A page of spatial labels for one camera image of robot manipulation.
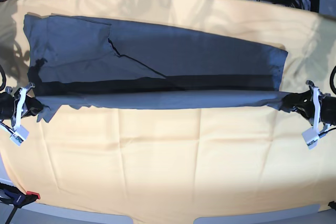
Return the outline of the yellow table cloth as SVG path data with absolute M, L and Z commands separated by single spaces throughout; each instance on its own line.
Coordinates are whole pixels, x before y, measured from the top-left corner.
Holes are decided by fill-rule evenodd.
M 1 3 L 1 65 L 27 83 L 24 16 L 51 14 L 171 25 L 285 48 L 281 89 L 312 80 L 330 92 L 335 18 L 246 0 L 9 0 Z M 268 107 L 118 110 L 63 106 L 23 120 L 28 139 L 1 133 L 5 169 L 39 205 L 127 215 L 135 223 L 193 223 L 335 200 L 335 132 L 309 150 L 308 122 Z

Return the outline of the blue red clamp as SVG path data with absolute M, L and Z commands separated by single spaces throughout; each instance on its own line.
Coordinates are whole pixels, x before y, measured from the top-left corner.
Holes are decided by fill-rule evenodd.
M 40 194 L 27 191 L 26 193 L 21 192 L 15 186 L 7 185 L 1 183 L 1 203 L 7 205 L 13 205 L 17 208 L 21 208 L 25 205 L 31 204 L 36 200 L 40 199 Z

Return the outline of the dark grey T-shirt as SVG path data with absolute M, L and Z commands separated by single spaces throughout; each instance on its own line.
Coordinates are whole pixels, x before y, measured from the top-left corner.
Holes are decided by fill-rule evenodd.
M 202 31 L 82 16 L 24 17 L 28 79 L 49 122 L 62 105 L 111 109 L 270 106 L 288 53 Z

